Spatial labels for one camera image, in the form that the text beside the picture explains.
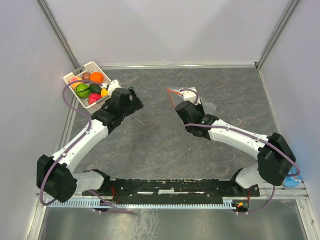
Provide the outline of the clear zip top bag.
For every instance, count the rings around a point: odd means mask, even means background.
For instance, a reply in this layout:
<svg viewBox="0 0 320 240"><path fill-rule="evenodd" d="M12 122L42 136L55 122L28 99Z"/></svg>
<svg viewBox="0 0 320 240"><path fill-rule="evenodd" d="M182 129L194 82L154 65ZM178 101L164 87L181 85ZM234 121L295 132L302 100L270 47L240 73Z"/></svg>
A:
<svg viewBox="0 0 320 240"><path fill-rule="evenodd" d="M170 98L170 102L174 108L178 104L185 102L180 94L180 89L194 89L194 90L196 90L195 87L168 87L167 88L168 95ZM209 102L206 99L204 99L203 97L201 97L198 92L197 92L197 94L200 97L201 104L194 105L196 107L196 109L199 110L200 112L202 112L203 114L213 115L216 112L217 105L212 102Z"/></svg>

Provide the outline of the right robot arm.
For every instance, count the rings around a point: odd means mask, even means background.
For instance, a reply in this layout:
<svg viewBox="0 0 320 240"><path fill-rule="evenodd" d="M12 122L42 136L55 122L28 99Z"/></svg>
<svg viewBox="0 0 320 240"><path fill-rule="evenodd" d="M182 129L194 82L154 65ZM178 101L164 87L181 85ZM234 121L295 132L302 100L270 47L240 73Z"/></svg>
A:
<svg viewBox="0 0 320 240"><path fill-rule="evenodd" d="M185 130L193 136L227 144L257 161L255 165L241 169L229 183L234 195L240 196L248 188L263 182L281 186L287 177L293 176L291 169L297 168L296 157L281 134L257 134L232 126L206 114L200 103L193 104L188 100L179 103L175 111Z"/></svg>

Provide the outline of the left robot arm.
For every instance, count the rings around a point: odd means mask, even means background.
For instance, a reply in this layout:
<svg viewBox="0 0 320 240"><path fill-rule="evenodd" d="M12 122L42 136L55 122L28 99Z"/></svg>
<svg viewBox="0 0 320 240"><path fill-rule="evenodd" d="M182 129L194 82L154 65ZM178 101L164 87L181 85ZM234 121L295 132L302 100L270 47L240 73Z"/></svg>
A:
<svg viewBox="0 0 320 240"><path fill-rule="evenodd" d="M48 194L64 203L75 193L95 190L106 195L111 189L108 175L100 170L75 173L89 151L121 125L125 117L143 108L134 88L117 87L110 99L89 117L88 124L66 146L42 155L36 165L36 185L40 194Z"/></svg>

